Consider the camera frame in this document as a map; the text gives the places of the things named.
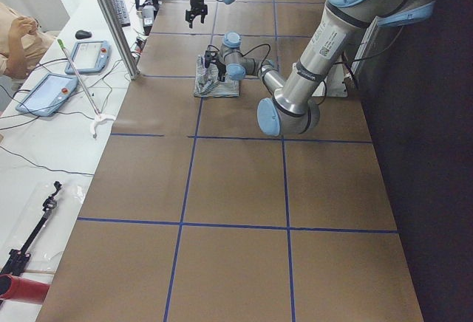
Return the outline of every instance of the red object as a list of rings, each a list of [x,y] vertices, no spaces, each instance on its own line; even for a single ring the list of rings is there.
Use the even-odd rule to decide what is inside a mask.
[[[0,299],[41,305],[49,284],[10,274],[0,275]]]

